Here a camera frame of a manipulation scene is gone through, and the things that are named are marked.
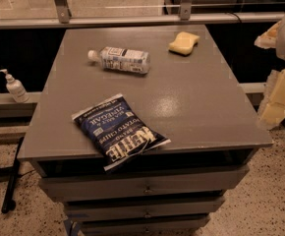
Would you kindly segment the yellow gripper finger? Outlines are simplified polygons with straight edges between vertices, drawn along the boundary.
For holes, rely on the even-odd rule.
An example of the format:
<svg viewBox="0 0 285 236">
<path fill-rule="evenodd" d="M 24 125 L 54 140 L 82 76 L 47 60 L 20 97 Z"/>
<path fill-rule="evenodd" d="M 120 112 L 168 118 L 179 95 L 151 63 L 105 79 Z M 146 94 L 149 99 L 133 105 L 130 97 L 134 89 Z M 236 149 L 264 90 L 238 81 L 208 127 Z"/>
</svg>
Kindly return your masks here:
<svg viewBox="0 0 285 236">
<path fill-rule="evenodd" d="M 285 69 L 271 71 L 257 114 L 257 123 L 263 129 L 273 129 L 285 119 Z"/>
<path fill-rule="evenodd" d="M 277 32 L 280 25 L 281 22 L 277 22 L 262 35 L 259 35 L 255 40 L 255 46 L 263 49 L 275 48 Z"/>
</svg>

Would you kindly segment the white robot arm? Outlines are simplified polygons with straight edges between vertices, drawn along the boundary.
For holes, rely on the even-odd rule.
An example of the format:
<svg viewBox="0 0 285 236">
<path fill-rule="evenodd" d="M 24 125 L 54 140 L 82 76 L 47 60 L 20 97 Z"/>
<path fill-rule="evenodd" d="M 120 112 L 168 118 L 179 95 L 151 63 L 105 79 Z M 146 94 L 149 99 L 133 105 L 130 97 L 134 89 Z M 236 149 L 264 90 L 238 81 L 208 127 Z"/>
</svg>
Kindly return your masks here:
<svg viewBox="0 0 285 236">
<path fill-rule="evenodd" d="M 255 40 L 255 46 L 274 48 L 276 56 L 285 61 L 285 16 Z M 277 127 L 285 119 L 285 68 L 272 70 L 267 78 L 260 103 L 258 124 L 266 130 Z"/>
</svg>

